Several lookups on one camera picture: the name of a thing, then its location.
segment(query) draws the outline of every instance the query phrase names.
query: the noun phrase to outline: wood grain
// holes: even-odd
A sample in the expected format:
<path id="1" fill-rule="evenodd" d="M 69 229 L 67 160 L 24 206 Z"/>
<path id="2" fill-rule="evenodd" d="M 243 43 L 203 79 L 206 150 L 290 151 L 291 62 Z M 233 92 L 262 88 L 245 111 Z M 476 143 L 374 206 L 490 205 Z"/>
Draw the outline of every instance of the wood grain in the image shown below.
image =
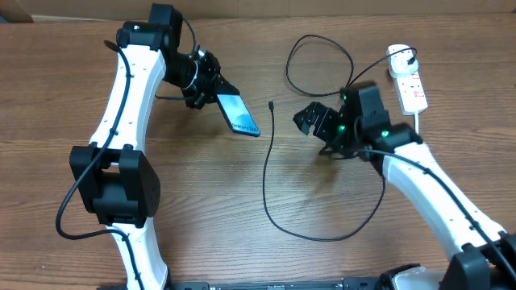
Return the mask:
<path id="1" fill-rule="evenodd" d="M 0 289 L 93 289 L 123 284 L 111 237 L 61 238 L 57 208 L 73 182 L 68 157 L 87 144 L 106 107 L 116 57 L 102 45 L 121 23 L 0 26 Z M 513 14 L 352 16 L 193 21 L 198 41 L 223 66 L 261 129 L 234 135 L 217 106 L 190 110 L 156 100 L 147 156 L 160 176 L 156 230 L 175 281 L 259 282 L 376 276 L 404 263 L 444 269 L 447 260 L 414 207 L 388 186 L 376 216 L 355 237 L 309 242 L 276 230 L 263 211 L 261 173 L 276 107 L 277 138 L 268 167 L 270 211 L 280 225 L 312 236 L 356 228 L 380 195 L 371 166 L 316 157 L 322 146 L 293 124 L 314 99 L 285 80 L 285 61 L 300 36 L 341 43 L 361 70 L 390 44 L 418 48 L 430 108 L 423 138 L 454 181 L 492 219 L 516 231 L 516 16 Z M 188 35 L 181 45 L 191 44 Z M 292 63 L 302 88 L 343 85 L 349 63 L 335 48 L 307 41 Z M 386 64 L 374 80 L 393 122 L 400 114 Z M 160 94 L 178 94 L 163 84 Z M 336 106 L 337 97 L 319 98 Z M 102 228 L 74 197 L 64 228 Z"/>

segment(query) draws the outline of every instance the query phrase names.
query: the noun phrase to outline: power strip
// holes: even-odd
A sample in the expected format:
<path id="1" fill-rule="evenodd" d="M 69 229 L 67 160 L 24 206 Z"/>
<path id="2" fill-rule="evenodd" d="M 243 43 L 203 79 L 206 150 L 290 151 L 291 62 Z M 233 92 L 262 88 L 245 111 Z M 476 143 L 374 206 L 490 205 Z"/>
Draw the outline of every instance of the power strip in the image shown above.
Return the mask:
<path id="1" fill-rule="evenodd" d="M 404 48 L 409 48 L 409 46 L 405 44 L 391 45 L 387 48 L 387 55 Z M 428 102 L 418 72 L 418 61 L 416 60 L 413 64 L 408 64 L 407 61 L 413 54 L 410 50 L 405 52 L 398 53 L 389 58 L 389 73 L 394 81 L 402 114 L 405 116 L 414 115 L 414 129 L 418 133 L 418 115 L 428 108 Z"/>

